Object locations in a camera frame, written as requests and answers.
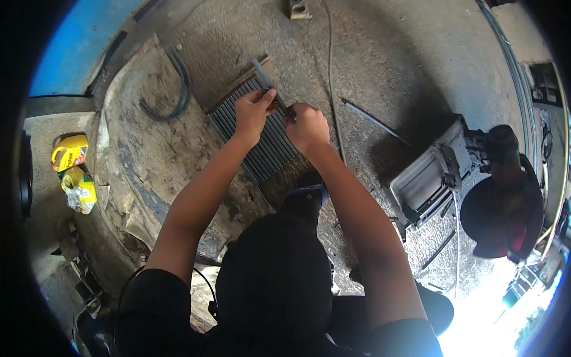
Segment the person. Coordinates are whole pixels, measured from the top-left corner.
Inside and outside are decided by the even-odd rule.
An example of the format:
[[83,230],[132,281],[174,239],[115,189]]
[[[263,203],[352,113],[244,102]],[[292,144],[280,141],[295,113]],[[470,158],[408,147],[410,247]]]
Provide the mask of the person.
[[[441,356],[421,295],[449,300],[417,287],[391,221],[329,144],[326,118],[308,104],[292,106],[296,118],[285,119],[286,132],[317,171],[300,178],[276,214],[228,244],[216,280],[218,325],[204,335],[191,328],[189,286],[200,237],[260,140],[266,116],[275,113],[275,95],[275,89],[253,91],[236,102],[235,134],[172,203],[144,270],[125,289],[117,350],[122,356]],[[316,232],[328,195],[359,261],[364,296],[331,294],[331,266]],[[449,315],[451,304],[441,302],[430,304]]]

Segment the hand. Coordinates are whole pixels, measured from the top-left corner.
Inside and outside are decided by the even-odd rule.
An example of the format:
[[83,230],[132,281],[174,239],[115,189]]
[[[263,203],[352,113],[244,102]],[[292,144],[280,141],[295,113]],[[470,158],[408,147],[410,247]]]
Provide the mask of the hand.
[[291,109],[296,121],[284,118],[287,137],[300,153],[307,157],[313,147],[329,145],[329,126],[321,110],[307,103],[295,103]]
[[266,117],[278,109],[273,103],[276,90],[255,90],[240,98],[234,108],[236,110],[236,132],[234,136],[254,147],[260,141]]

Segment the plastic bag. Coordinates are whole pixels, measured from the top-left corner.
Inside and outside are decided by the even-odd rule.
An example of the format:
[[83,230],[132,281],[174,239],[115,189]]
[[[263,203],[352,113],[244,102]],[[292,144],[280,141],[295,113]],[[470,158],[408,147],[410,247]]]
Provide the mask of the plastic bag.
[[69,207],[83,214],[91,212],[97,202],[95,184],[82,169],[74,166],[62,172],[61,185]]

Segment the black t-shirt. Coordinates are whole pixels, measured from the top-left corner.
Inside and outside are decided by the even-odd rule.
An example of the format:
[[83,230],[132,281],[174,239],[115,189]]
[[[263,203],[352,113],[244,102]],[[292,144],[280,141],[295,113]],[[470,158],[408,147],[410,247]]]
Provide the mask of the black t-shirt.
[[[127,286],[121,304],[114,339],[123,357],[363,356],[336,346],[325,333],[296,343],[279,338],[267,342],[224,326],[200,334],[190,326],[188,286],[163,270],[139,274]],[[372,356],[442,356],[431,325],[422,319],[385,324],[369,340]]]

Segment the yellow bottle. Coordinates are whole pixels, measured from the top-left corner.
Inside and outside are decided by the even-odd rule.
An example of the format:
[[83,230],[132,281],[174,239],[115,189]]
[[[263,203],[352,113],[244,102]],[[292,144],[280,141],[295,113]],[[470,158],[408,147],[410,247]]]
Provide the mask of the yellow bottle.
[[81,165],[85,162],[88,146],[85,135],[75,135],[60,141],[51,153],[52,168],[60,172],[72,166]]

